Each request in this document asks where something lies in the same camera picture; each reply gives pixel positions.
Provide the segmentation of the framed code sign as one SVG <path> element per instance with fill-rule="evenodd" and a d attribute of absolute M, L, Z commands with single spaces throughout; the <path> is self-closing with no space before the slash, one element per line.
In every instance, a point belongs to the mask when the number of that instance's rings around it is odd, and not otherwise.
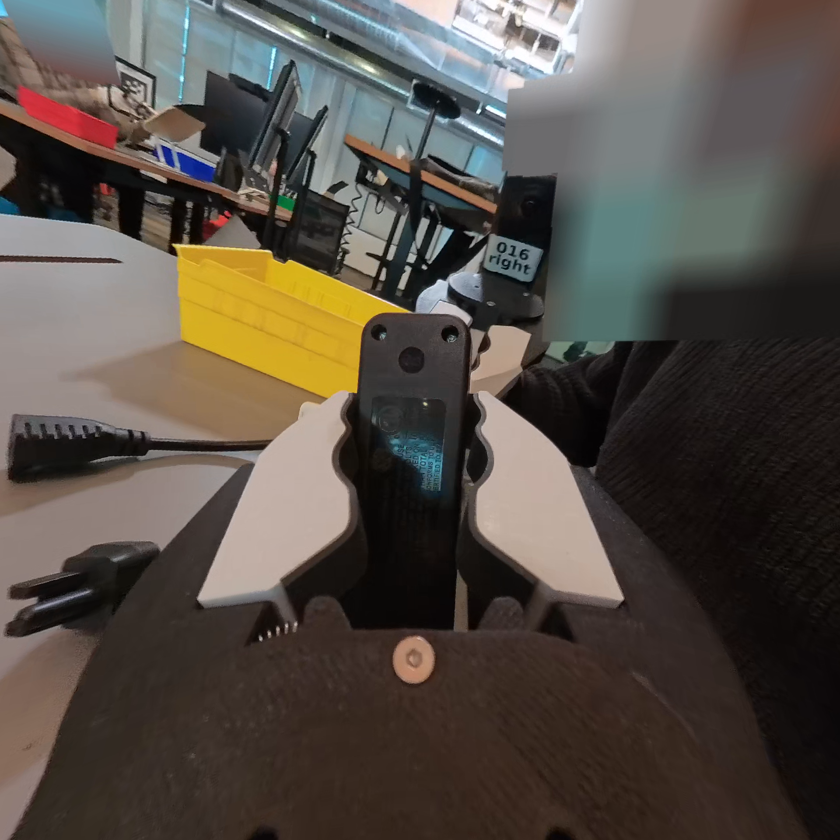
<path fill-rule="evenodd" d="M 149 108 L 155 109 L 156 76 L 119 56 L 115 56 L 115 66 L 118 71 L 121 90 L 136 97 Z"/>

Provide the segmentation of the yellow plastic bin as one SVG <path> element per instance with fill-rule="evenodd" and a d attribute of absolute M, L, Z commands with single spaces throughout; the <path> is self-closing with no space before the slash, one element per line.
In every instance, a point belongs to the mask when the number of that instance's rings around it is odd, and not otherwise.
<path fill-rule="evenodd" d="M 316 396 L 354 392 L 364 326 L 405 312 L 267 250 L 175 250 L 182 341 Z"/>

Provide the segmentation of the silver ventilation duct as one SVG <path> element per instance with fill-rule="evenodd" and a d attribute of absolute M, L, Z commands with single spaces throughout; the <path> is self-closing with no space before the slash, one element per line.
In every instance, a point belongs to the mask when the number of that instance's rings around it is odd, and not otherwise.
<path fill-rule="evenodd" d="M 221 2 L 341 39 L 418 76 L 504 102 L 525 81 L 569 71 L 583 2 Z"/>

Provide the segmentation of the red parts bin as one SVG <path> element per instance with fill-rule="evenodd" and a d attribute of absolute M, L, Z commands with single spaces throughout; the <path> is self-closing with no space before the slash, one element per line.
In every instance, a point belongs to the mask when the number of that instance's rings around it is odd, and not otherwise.
<path fill-rule="evenodd" d="M 26 87 L 17 89 L 17 101 L 29 117 L 55 129 L 111 150 L 117 146 L 119 129 L 109 122 L 104 122 Z"/>

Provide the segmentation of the black monitor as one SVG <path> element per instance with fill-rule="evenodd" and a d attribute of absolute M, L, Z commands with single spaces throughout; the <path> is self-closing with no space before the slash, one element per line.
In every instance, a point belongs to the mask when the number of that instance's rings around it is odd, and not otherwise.
<path fill-rule="evenodd" d="M 297 193 L 310 176 L 313 146 L 326 126 L 329 107 L 310 117 L 298 111 L 303 97 L 299 68 L 290 60 L 272 89 L 242 77 L 206 73 L 200 148 L 217 157 L 213 182 L 229 191 L 268 193 L 282 137 L 287 137 L 282 182 Z"/>

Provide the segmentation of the black socket block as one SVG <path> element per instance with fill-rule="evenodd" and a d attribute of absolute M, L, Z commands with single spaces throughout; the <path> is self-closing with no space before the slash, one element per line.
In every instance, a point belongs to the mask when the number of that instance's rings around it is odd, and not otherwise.
<path fill-rule="evenodd" d="M 388 313 L 362 334 L 354 442 L 367 567 L 353 625 L 450 629 L 471 343 L 453 316 Z"/>

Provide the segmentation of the black round pedestal lamp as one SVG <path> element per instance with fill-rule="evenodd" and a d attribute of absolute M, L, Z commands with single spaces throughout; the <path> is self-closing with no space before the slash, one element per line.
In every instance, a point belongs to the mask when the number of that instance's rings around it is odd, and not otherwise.
<path fill-rule="evenodd" d="M 436 119 L 457 120 L 461 116 L 461 108 L 457 100 L 445 90 L 420 80 L 413 81 L 408 104 L 427 112 L 423 131 L 414 151 L 414 159 L 419 161 L 424 156 Z"/>

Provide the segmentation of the black mesh office chair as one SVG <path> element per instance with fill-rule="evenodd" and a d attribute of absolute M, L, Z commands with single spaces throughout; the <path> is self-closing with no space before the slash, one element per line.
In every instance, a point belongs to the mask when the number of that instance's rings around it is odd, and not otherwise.
<path fill-rule="evenodd" d="M 340 271 L 344 229 L 350 206 L 308 192 L 291 234 L 289 259 L 328 276 Z"/>

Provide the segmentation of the wooden work table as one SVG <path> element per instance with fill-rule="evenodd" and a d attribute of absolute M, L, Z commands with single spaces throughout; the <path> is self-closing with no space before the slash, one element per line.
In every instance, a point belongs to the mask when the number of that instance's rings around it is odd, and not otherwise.
<path fill-rule="evenodd" d="M 198 181 L 147 154 L 121 148 L 111 150 L 78 138 L 30 116 L 19 105 L 7 100 L 1 103 L 1 130 L 2 148 L 17 160 L 14 179 L 18 185 L 18 205 L 24 216 L 46 217 L 39 198 L 44 170 L 42 153 L 45 151 L 59 151 L 66 162 L 80 165 L 86 181 L 170 197 L 173 205 L 169 247 L 179 245 L 185 239 L 191 245 L 200 245 L 209 208 L 262 217 L 269 211 L 265 203 L 249 201 L 212 182 Z"/>

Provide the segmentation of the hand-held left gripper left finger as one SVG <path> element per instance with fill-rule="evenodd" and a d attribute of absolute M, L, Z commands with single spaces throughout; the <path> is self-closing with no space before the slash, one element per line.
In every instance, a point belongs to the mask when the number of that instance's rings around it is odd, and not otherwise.
<path fill-rule="evenodd" d="M 341 466 L 354 395 L 308 409 L 257 459 L 197 600 L 202 607 L 304 607 L 365 573 L 358 495 Z"/>

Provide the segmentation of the grey desk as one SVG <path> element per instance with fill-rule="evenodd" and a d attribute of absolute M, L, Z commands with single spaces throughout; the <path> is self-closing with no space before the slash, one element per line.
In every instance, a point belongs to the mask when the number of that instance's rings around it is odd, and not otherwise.
<path fill-rule="evenodd" d="M 16 413 L 87 417 L 160 438 L 273 438 L 321 397 L 180 339 L 176 260 L 105 227 L 2 217 L 2 625 L 13 583 L 94 543 L 167 545 L 252 454 L 152 455 L 7 480 Z"/>

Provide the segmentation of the blue plastic bin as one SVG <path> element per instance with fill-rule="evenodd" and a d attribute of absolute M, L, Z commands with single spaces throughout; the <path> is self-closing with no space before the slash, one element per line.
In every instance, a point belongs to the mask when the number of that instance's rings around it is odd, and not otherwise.
<path fill-rule="evenodd" d="M 154 144 L 154 154 L 160 163 L 175 172 L 199 182 L 214 182 L 216 165 L 176 144 L 158 140 Z"/>

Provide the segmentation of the person's torso in black sweater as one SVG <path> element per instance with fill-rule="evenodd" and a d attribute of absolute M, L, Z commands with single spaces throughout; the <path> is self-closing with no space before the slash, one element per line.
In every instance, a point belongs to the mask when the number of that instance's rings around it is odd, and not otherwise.
<path fill-rule="evenodd" d="M 595 474 L 685 576 L 813 838 L 838 838 L 838 339 L 617 343 Z"/>

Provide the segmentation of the black three-prong plug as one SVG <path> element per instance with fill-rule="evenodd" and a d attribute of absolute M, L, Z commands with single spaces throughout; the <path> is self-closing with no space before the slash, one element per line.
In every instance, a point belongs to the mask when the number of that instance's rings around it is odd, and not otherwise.
<path fill-rule="evenodd" d="M 29 601 L 6 624 L 6 637 L 26 637 L 54 627 L 92 634 L 101 630 L 150 563 L 154 542 L 106 542 L 64 561 L 60 570 L 12 584 L 12 601 Z"/>

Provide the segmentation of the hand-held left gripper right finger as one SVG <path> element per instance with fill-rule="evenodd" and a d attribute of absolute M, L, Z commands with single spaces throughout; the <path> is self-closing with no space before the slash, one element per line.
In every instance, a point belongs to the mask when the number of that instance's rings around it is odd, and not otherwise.
<path fill-rule="evenodd" d="M 616 609 L 624 594 L 567 458 L 535 426 L 488 392 L 469 452 L 467 536 L 461 576 L 475 595 L 540 592 L 548 603 Z"/>

